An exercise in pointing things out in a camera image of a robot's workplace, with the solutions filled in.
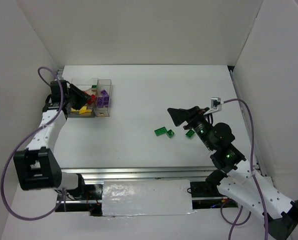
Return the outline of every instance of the green lego brick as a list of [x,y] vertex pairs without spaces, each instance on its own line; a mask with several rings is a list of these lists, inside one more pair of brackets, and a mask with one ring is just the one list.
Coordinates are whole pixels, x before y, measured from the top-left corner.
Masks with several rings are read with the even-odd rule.
[[169,138],[173,137],[173,136],[174,136],[174,132],[173,132],[171,129],[168,130],[168,131],[167,131],[167,136],[168,136]]
[[193,135],[195,134],[195,132],[190,129],[185,135],[188,137],[188,138],[191,138]]
[[154,130],[156,136],[160,136],[167,132],[167,129],[164,127]]

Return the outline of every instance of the purple lego brick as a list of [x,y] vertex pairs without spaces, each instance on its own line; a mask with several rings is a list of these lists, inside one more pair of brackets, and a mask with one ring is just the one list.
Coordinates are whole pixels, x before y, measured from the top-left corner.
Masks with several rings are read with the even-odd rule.
[[106,97],[108,97],[109,96],[109,94],[107,93],[107,91],[106,90],[102,90],[101,91],[101,94],[102,94],[102,96],[106,96]]
[[101,96],[98,97],[97,106],[99,108],[102,108],[103,107],[103,97],[101,97]]

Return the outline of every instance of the transparent container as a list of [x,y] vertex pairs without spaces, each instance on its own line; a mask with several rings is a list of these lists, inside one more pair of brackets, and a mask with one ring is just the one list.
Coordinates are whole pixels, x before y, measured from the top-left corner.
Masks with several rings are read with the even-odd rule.
[[97,84],[98,78],[91,78],[90,80],[83,80],[79,78],[73,78],[71,83],[74,84],[77,88],[84,91],[85,93],[89,94],[90,96],[93,95],[95,101],[90,101],[85,106],[83,106],[80,110],[71,109],[71,113],[68,115],[69,118],[94,118],[95,112],[94,107],[96,103],[97,97]]
[[112,82],[110,79],[99,79],[97,83],[96,101],[93,111],[96,117],[109,117],[112,98]]

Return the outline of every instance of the purple cable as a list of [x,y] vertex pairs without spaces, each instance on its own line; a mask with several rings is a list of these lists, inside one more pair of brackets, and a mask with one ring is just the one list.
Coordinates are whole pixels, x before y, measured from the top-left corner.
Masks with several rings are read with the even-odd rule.
[[[225,206],[228,202],[231,202],[231,201],[232,201],[232,200],[230,199],[230,200],[224,202],[224,203],[221,205],[220,213],[221,213],[221,216],[222,216],[222,218],[224,219],[224,221],[226,221],[226,222],[227,222],[228,224],[230,224],[230,225],[233,225],[233,222],[230,222],[229,220],[227,220],[227,218],[226,218],[226,217],[224,216],[224,214],[223,214],[223,208],[224,208],[224,206]],[[248,215],[247,219],[245,219],[245,221],[243,221],[243,222],[241,222],[241,223],[237,223],[237,224],[235,224],[235,226],[242,226],[243,224],[246,224],[247,221],[250,219],[250,217],[251,217],[251,212],[249,212],[249,215]]]
[[46,80],[44,80],[43,76],[41,75],[41,73],[40,73],[41,69],[46,69],[46,70],[51,70],[51,69],[47,68],[46,66],[43,66],[43,67],[41,66],[41,67],[38,68],[38,75],[39,75],[39,77],[41,78],[42,81],[44,81],[45,84],[47,84],[48,86],[50,86],[50,84]]
[[233,229],[234,227],[237,225],[237,222],[241,216],[241,213],[242,213],[242,210],[243,210],[243,206],[241,206],[240,208],[240,211],[239,211],[239,214],[237,215],[237,218],[234,220],[233,224],[232,224],[232,227],[230,229],[230,233],[229,233],[229,237],[228,237],[228,240],[231,240],[231,236],[232,236],[232,233],[233,233]]
[[[250,117],[250,122],[251,122],[251,158],[250,158],[250,165],[251,165],[251,172],[253,172],[254,168],[253,168],[253,153],[254,153],[254,123],[253,123],[253,118],[252,118],[252,114],[251,114],[251,110],[249,108],[249,106],[247,105],[247,103],[242,100],[242,99],[239,99],[239,98],[234,98],[234,99],[230,99],[230,100],[226,100],[223,102],[223,104],[227,104],[227,103],[230,103],[230,102],[234,102],[234,101],[238,101],[238,102],[241,102],[245,105],[247,111],[248,111],[248,114],[249,114],[249,117]],[[263,193],[261,191],[261,188],[260,188],[260,185],[259,185],[259,182],[256,178],[255,175],[253,175],[253,179],[254,179],[254,183],[255,185],[257,186],[257,189],[259,191],[259,195],[260,195],[260,198],[261,198],[261,201],[262,201],[262,205],[263,205],[263,212],[264,212],[264,228],[265,228],[265,237],[264,239],[265,240],[268,240],[269,238],[269,220],[268,220],[268,211],[267,211],[267,207],[265,205],[265,201],[264,201],[264,196],[263,196]]]
[[37,128],[36,130],[34,130],[32,133],[30,133],[28,136],[26,136],[15,148],[14,150],[11,152],[10,156],[8,157],[7,159],[7,162],[5,163],[4,165],[4,168],[2,170],[2,175],[1,175],[1,181],[0,181],[0,193],[1,193],[1,198],[2,198],[2,202],[5,206],[5,208],[8,210],[8,212],[13,215],[14,217],[18,218],[18,219],[21,219],[21,220],[24,220],[24,221],[34,221],[34,220],[39,220],[39,219],[42,219],[42,218],[45,218],[46,216],[49,216],[51,213],[53,213],[61,204],[62,201],[65,201],[65,198],[66,198],[66,191],[63,189],[62,190],[62,198],[61,200],[58,202],[58,204],[49,212],[47,212],[46,214],[44,215],[41,215],[41,216],[37,216],[37,217],[24,217],[24,216],[20,216],[18,214],[16,214],[12,209],[11,207],[9,206],[9,204],[7,203],[7,200],[5,198],[5,194],[4,194],[4,178],[5,178],[5,174],[6,174],[6,171],[7,171],[7,168],[8,168],[8,165],[10,164],[11,162],[11,159],[13,157],[13,155],[15,154],[15,152],[19,149],[19,147],[21,147],[21,145],[27,141],[31,136],[35,135],[37,132],[39,132],[41,129],[45,128],[47,125],[51,124],[54,120],[56,120],[56,118],[60,115],[61,113],[61,109],[63,107],[63,89],[62,89],[62,85],[60,83],[60,80],[59,78],[57,77],[57,75],[55,74],[54,71],[52,71],[50,68],[48,67],[45,67],[45,66],[41,66],[38,68],[38,74],[39,76],[41,77],[41,79],[47,84],[49,85],[44,79],[43,77],[41,76],[40,74],[40,71],[41,69],[45,69],[45,70],[48,70],[52,75],[53,77],[57,80],[58,84],[59,84],[59,87],[60,87],[60,93],[61,93],[61,99],[60,99],[60,108],[59,108],[59,111],[57,112],[57,114],[49,121],[47,122],[44,126],[41,126],[39,128]]

